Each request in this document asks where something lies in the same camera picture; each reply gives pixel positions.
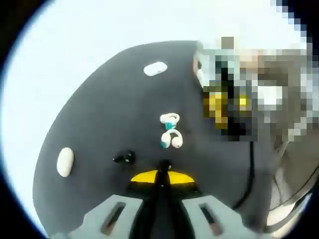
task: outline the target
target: gray bracket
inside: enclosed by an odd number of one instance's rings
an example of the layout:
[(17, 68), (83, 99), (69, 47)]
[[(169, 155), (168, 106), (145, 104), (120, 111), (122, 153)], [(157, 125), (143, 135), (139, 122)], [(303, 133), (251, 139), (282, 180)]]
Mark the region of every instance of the gray bracket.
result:
[[(83, 224), (67, 235), (58, 233), (51, 239), (129, 239), (134, 219), (143, 200), (112, 195), (84, 216)], [(109, 235), (102, 233), (117, 209), (124, 207)]]
[[(271, 239), (269, 234), (258, 234), (244, 227), (240, 215), (213, 196), (182, 200), (196, 239)], [(214, 219), (221, 234), (215, 236), (201, 208)]]

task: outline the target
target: white ear clip earbud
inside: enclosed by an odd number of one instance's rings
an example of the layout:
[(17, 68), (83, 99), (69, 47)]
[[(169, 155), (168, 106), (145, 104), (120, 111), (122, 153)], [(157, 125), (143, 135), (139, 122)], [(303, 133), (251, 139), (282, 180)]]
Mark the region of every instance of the white ear clip earbud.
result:
[(166, 130), (174, 129), (179, 121), (179, 115), (175, 113), (168, 113), (161, 115), (159, 120), (161, 123), (165, 124)]
[[(175, 133), (177, 137), (174, 137), (171, 140), (171, 133)], [(170, 141), (175, 148), (180, 148), (183, 145), (183, 137), (181, 136), (181, 133), (176, 129), (169, 129), (161, 136), (161, 145), (163, 148), (168, 148), (170, 146)]]

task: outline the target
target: yellow plastic piece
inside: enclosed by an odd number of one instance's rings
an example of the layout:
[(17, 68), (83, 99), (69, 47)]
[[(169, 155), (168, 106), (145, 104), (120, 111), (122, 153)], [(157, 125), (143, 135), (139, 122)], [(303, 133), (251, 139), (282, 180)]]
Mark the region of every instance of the yellow plastic piece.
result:
[(181, 183), (194, 183), (194, 179), (187, 176), (186, 174), (177, 173), (173, 171), (168, 172), (170, 184), (181, 184)]
[(249, 109), (249, 98), (246, 95), (239, 96), (239, 110), (246, 111)]
[(209, 108), (210, 110), (221, 110), (226, 103), (226, 94), (223, 92), (215, 92), (209, 94)]
[(155, 177), (157, 170), (140, 173), (131, 179), (131, 182), (139, 182), (139, 183), (155, 183)]

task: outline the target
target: black surface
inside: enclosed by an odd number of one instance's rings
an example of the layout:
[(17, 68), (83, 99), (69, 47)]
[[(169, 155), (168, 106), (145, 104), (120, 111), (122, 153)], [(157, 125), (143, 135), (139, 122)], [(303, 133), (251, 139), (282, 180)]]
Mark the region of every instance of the black surface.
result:
[(44, 239), (38, 228), (29, 220), (29, 217), (12, 188), (7, 183), (7, 173), (0, 164), (0, 211), (4, 222), (0, 226), (1, 238), (23, 238), (26, 235), (33, 239)]
[[(127, 49), (98, 68), (69, 99), (43, 143), (34, 175), (34, 206), (49, 235), (80, 226), (85, 213), (123, 193), (133, 175), (156, 169), (164, 158), (175, 171), (192, 176), (203, 193), (230, 207), (243, 196), (249, 142), (226, 142), (212, 119), (203, 117), (202, 89), (192, 72), (195, 46), (177, 41)], [(167, 71), (146, 76), (143, 68), (156, 61), (166, 63)], [(165, 132), (160, 115), (170, 112), (180, 115), (179, 149), (160, 146)], [(259, 130), (263, 137), (254, 144), (252, 193), (238, 209), (244, 223), (256, 230), (267, 217), (273, 170), (269, 131)], [(75, 153), (67, 178), (56, 170), (64, 147)], [(126, 149), (136, 153), (134, 166), (112, 161)]]

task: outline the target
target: white table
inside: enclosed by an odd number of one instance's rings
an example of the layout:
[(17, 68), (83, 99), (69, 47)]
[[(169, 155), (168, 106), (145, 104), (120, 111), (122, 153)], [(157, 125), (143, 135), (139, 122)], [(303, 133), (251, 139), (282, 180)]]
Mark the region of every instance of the white table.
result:
[(214, 34), (238, 36), (242, 47), (305, 49), (293, 19), (269, 2), (56, 0), (40, 9), (11, 52), (1, 106), (7, 180), (36, 226), (45, 234), (32, 202), (40, 148), (60, 109), (92, 72), (131, 46), (213, 41)]

